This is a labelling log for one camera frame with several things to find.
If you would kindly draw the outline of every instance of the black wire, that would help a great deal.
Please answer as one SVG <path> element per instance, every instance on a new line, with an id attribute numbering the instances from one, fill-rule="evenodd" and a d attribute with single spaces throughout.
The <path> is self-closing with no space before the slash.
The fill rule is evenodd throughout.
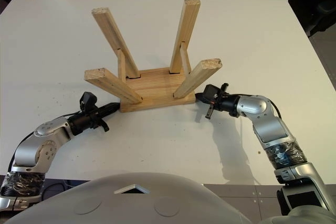
<path id="1" fill-rule="evenodd" d="M 58 185 L 62 185 L 62 187 L 63 187 L 63 191 L 66 191 L 66 189 L 65 189 L 65 185 L 64 185 L 63 183 L 55 183 L 55 184 L 52 184 L 52 185 L 50 185 L 50 186 L 47 186 L 47 187 L 44 189 L 44 191 L 43 191 L 43 193 L 42 193 L 42 195 L 41 195 L 41 199 L 44 200 L 44 194 L 45 194 L 45 192 L 46 192 L 50 187 L 58 186 Z"/>
<path id="2" fill-rule="evenodd" d="M 77 112 L 75 112 L 75 113 L 70 113 L 70 114 L 61 115 L 61 116 L 59 116 L 59 117 L 57 117 L 57 118 L 61 118 L 61 117 L 63 117 L 63 116 L 77 115 L 77 114 L 79 114 L 79 113 L 80 113 L 80 111 L 77 111 Z"/>
<path id="3" fill-rule="evenodd" d="M 282 119 L 282 117 L 281 117 L 281 114 L 280 114 L 280 111 L 279 111 L 279 109 L 278 109 L 278 107 L 271 101 L 271 100 L 269 100 L 270 102 L 271 102 L 271 104 L 273 105 L 273 107 L 275 108 L 275 110 L 277 111 L 277 113 L 278 113 L 278 117 L 280 118 L 280 119 Z"/>

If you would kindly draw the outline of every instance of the gray floor tile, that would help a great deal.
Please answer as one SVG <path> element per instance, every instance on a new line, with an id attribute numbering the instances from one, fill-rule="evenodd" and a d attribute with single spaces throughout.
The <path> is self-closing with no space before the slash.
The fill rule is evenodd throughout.
<path id="1" fill-rule="evenodd" d="M 310 38 L 315 52 L 336 89 L 336 41 L 318 40 Z"/>
<path id="2" fill-rule="evenodd" d="M 314 39 L 336 41 L 336 24 L 325 31 L 319 31 L 312 36 Z"/>
<path id="3" fill-rule="evenodd" d="M 336 196 L 336 184 L 333 185 L 326 185 L 328 192 L 332 195 L 332 196 Z"/>
<path id="4" fill-rule="evenodd" d="M 258 198 L 235 198 L 235 197 L 221 197 L 224 201 L 239 210 L 253 223 L 261 221 Z"/>
<path id="5" fill-rule="evenodd" d="M 257 194 L 255 186 L 211 184 L 204 186 L 220 197 L 256 197 Z"/>
<path id="6" fill-rule="evenodd" d="M 63 180 L 62 179 L 47 178 L 44 181 L 43 189 L 49 187 L 48 190 L 51 190 L 51 191 L 62 191 L 63 187 L 61 185 L 52 186 L 52 185 L 58 184 L 58 183 L 63 183 Z"/>
<path id="7" fill-rule="evenodd" d="M 49 199 L 55 195 L 58 195 L 60 193 L 63 193 L 63 191 L 51 191 L 51 190 L 47 190 L 45 191 L 45 193 L 43 193 L 43 200 Z"/>
<path id="8" fill-rule="evenodd" d="M 276 198 L 277 190 L 280 190 L 281 186 L 256 186 L 257 196 L 263 198 Z"/>
<path id="9" fill-rule="evenodd" d="M 259 198 L 259 209 L 262 220 L 282 215 L 277 198 Z"/>

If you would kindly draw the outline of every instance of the silver robot arm segment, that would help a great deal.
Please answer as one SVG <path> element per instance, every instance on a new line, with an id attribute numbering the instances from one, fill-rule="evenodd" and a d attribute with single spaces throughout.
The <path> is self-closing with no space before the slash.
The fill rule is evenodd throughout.
<path id="1" fill-rule="evenodd" d="M 0 211 L 21 211 L 40 202 L 45 174 L 56 152 L 86 129 L 102 126 L 109 130 L 102 118 L 117 111 L 120 104 L 98 108 L 96 101 L 95 95 L 85 92 L 80 99 L 80 112 L 46 122 L 21 141 L 0 189 Z"/>
<path id="2" fill-rule="evenodd" d="M 15 151 L 13 172 L 47 173 L 59 148 L 72 139 L 65 117 L 40 125 Z"/>
<path id="3" fill-rule="evenodd" d="M 221 88 L 207 85 L 196 97 L 210 104 L 207 118 L 213 110 L 227 111 L 231 116 L 244 116 L 253 124 L 253 130 L 275 169 L 280 184 L 278 200 L 284 215 L 301 205 L 323 207 L 336 215 L 336 206 L 323 180 L 298 145 L 296 138 L 278 115 L 274 115 L 272 101 L 260 95 L 229 94 L 228 84 Z"/>

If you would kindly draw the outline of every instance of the wooden plank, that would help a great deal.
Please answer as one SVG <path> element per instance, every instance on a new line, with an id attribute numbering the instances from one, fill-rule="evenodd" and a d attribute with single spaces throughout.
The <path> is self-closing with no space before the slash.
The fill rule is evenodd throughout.
<path id="1" fill-rule="evenodd" d="M 170 74 L 169 68 L 158 68 L 140 71 L 141 78 L 126 79 L 126 84 L 142 97 L 142 102 L 129 104 L 121 102 L 120 111 L 130 112 L 195 102 L 192 92 L 182 99 L 173 97 L 174 91 L 184 81 L 184 73 Z"/>
<path id="2" fill-rule="evenodd" d="M 206 79 L 212 76 L 218 69 L 222 67 L 220 59 L 209 59 L 200 61 L 191 71 L 188 77 L 174 92 L 175 98 L 183 98 L 193 92 Z"/>
<path id="3" fill-rule="evenodd" d="M 187 47 L 185 46 L 185 42 L 181 42 L 180 55 L 181 55 L 184 75 L 187 77 L 191 72 L 191 66 L 190 66 L 189 56 L 187 52 Z"/>
<path id="4" fill-rule="evenodd" d="M 125 55 L 121 49 L 118 49 L 117 57 L 118 57 L 118 78 L 123 83 L 126 83 Z"/>
<path id="5" fill-rule="evenodd" d="M 139 70 L 135 65 L 131 53 L 122 38 L 117 23 L 114 21 L 110 10 L 107 7 L 96 8 L 92 10 L 92 15 L 105 35 L 106 40 L 112 47 L 114 53 L 118 55 L 118 49 L 121 49 L 124 53 L 126 75 L 129 78 L 139 78 Z"/>
<path id="6" fill-rule="evenodd" d="M 114 94 L 122 101 L 127 101 L 133 104 L 142 101 L 140 95 L 134 92 L 126 83 L 122 82 L 106 68 L 86 70 L 84 79 L 91 84 Z"/>
<path id="7" fill-rule="evenodd" d="M 185 43 L 185 48 L 187 49 L 200 5 L 200 0 L 185 0 L 183 3 L 180 23 L 178 25 L 179 27 L 177 29 L 177 35 L 175 39 L 172 61 L 170 64 L 170 73 L 180 73 L 181 71 L 181 42 Z"/>

